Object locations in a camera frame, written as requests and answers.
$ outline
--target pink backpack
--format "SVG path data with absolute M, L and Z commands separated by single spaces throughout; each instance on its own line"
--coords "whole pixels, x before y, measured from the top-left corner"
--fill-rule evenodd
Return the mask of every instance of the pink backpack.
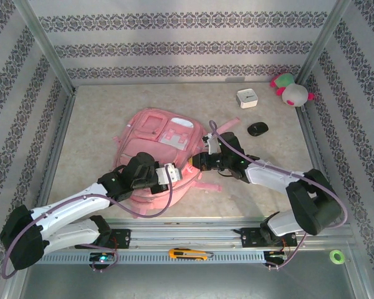
M 218 131 L 220 133 L 239 123 L 235 118 Z M 173 183 L 171 206 L 178 202 L 191 187 L 221 191 L 217 184 L 199 183 L 200 171 L 187 160 L 206 151 L 202 137 L 207 134 L 197 121 L 168 111 L 147 108 L 138 112 L 128 123 L 118 143 L 118 151 L 113 168 L 127 165 L 130 158 L 143 151 L 152 155 L 160 164 L 174 163 L 181 169 L 182 180 Z M 163 209 L 169 200 L 169 191 L 151 194 L 150 189 L 135 190 L 130 197 L 135 212 L 146 214 L 149 209 Z

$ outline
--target green tape roll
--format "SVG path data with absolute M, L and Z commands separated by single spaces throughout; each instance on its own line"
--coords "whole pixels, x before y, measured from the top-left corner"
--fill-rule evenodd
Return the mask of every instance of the green tape roll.
M 341 250 L 333 250 L 330 252 L 330 260 L 336 265 L 345 263 L 345 256 Z

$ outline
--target marble floor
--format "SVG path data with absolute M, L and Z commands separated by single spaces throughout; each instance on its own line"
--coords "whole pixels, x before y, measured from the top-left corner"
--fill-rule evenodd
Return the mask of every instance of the marble floor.
M 253 88 L 259 103 L 241 109 L 236 92 Z M 111 170 L 117 147 L 112 140 L 139 110 L 161 108 L 218 125 L 238 116 L 233 128 L 247 154 L 296 171 L 312 167 L 294 108 L 284 104 L 268 83 L 210 83 L 81 86 L 51 189 L 49 203 L 75 194 Z M 246 129 L 264 121 L 269 131 L 252 137 Z M 222 192 L 191 188 L 161 217 L 264 217 L 290 208 L 288 198 L 263 186 L 203 173 L 202 182 L 218 183 Z M 96 212 L 104 218 L 129 218 L 116 206 Z

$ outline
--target black computer mouse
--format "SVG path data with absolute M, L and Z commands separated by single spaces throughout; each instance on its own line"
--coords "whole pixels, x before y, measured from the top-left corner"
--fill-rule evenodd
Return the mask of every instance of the black computer mouse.
M 263 122 L 253 123 L 252 125 L 248 127 L 248 133 L 251 136 L 255 136 L 255 137 L 260 136 L 267 131 L 269 131 L 269 127 L 267 126 L 267 124 Z

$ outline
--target white box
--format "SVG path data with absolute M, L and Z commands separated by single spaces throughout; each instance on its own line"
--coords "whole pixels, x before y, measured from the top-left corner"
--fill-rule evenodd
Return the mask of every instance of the white box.
M 242 108 L 255 107 L 257 105 L 258 97 L 253 89 L 244 89 L 237 92 L 236 97 L 238 105 Z

